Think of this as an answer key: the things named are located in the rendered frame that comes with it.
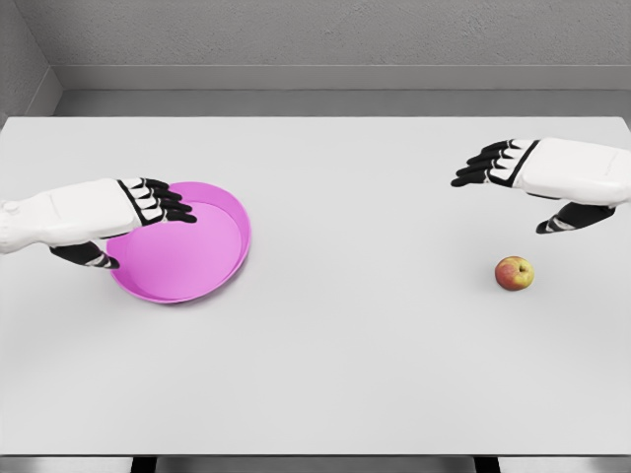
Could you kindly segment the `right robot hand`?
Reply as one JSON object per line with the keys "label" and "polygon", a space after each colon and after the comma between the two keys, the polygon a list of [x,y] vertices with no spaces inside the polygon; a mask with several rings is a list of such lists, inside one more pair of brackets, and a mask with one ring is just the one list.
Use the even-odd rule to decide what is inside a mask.
{"label": "right robot hand", "polygon": [[600,144],[541,138],[492,143],[466,161],[451,186],[495,184],[567,204],[539,223],[539,235],[584,229],[631,203],[631,151]]}

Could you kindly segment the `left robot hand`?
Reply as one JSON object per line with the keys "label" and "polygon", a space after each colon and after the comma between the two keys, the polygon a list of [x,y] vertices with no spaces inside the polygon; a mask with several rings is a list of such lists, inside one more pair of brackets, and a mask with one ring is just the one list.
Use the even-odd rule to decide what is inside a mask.
{"label": "left robot hand", "polygon": [[166,222],[194,224],[182,196],[148,177],[102,178],[50,191],[43,196],[51,216],[40,219],[39,235],[53,255],[80,266],[116,270],[120,263],[95,244]]}

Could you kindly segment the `pink round plate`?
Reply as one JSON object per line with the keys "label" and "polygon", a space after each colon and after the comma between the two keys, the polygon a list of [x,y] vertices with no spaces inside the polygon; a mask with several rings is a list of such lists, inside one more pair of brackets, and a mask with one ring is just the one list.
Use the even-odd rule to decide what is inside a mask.
{"label": "pink round plate", "polygon": [[105,245],[120,263],[114,281],[158,304],[192,301],[221,287],[241,267],[251,240],[249,216],[232,193],[194,181],[175,183],[170,190],[192,207],[196,223],[159,223]]}

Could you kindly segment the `red yellow apple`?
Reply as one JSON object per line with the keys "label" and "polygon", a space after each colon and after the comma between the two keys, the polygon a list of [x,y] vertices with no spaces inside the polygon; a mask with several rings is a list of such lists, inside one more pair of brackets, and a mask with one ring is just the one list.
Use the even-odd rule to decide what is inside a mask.
{"label": "red yellow apple", "polygon": [[508,256],[500,260],[494,269],[497,284],[507,291],[526,289],[534,280],[532,265],[520,256]]}

